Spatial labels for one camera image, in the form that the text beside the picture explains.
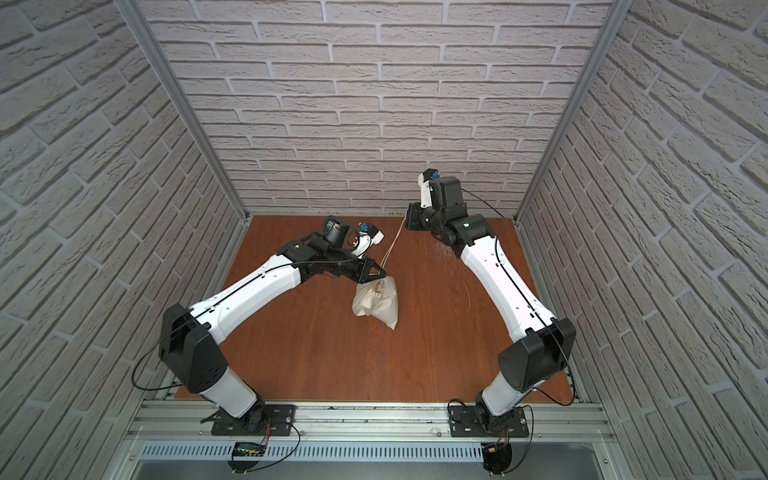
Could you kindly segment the beige cloth soil bag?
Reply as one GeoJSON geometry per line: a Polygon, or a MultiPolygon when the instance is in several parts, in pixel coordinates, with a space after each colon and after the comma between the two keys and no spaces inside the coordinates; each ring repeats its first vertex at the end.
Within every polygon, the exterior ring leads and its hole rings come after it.
{"type": "MultiPolygon", "coordinates": [[[[401,229],[398,230],[382,262],[380,264],[374,263],[372,266],[377,274],[372,275],[370,268],[361,264],[362,270],[359,274],[361,280],[358,282],[352,301],[352,311],[356,316],[373,316],[391,330],[395,330],[399,319],[398,293],[394,278],[384,273],[383,270],[400,233],[401,229]]],[[[364,263],[368,260],[368,257],[365,256],[366,252],[371,246],[379,244],[384,239],[384,234],[372,223],[360,223],[356,236],[357,240],[352,253],[364,263]]]]}

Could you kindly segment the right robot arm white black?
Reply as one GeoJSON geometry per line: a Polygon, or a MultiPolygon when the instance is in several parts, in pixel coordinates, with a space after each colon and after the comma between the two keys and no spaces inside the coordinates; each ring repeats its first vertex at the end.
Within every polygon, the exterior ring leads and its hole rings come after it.
{"type": "Polygon", "coordinates": [[[485,217],[467,215],[463,206],[445,219],[418,202],[408,206],[405,228],[428,231],[449,246],[477,277],[499,310],[512,345],[498,356],[500,372],[480,395],[490,417],[500,417],[534,389],[564,370],[576,329],[538,300],[507,258],[485,217]]]}

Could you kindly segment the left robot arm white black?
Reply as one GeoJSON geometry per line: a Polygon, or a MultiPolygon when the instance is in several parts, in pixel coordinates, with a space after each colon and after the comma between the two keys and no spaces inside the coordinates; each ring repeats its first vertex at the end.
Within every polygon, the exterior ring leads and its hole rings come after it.
{"type": "Polygon", "coordinates": [[[281,247],[258,269],[225,290],[185,307],[174,304],[163,314],[159,358],[189,392],[214,402],[233,418],[243,418],[259,396],[229,366],[221,348],[238,327],[280,295],[315,275],[344,276],[358,284],[386,277],[367,250],[384,239],[382,232],[362,232],[357,245],[312,233],[281,247]]]}

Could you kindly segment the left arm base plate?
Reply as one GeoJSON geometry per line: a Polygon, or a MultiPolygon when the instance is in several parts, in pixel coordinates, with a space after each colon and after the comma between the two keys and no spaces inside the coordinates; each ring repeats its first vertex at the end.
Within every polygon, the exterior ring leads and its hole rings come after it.
{"type": "Polygon", "coordinates": [[[219,408],[213,416],[213,436],[290,435],[297,407],[294,404],[254,405],[244,416],[236,418],[219,408]]]}

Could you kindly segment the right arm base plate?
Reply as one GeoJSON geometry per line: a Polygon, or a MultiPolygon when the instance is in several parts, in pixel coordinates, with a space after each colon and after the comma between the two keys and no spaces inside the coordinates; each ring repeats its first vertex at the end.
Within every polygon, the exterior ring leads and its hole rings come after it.
{"type": "Polygon", "coordinates": [[[447,413],[452,437],[484,437],[503,440],[530,435],[525,411],[515,407],[500,416],[492,415],[484,405],[451,402],[447,413]]]}

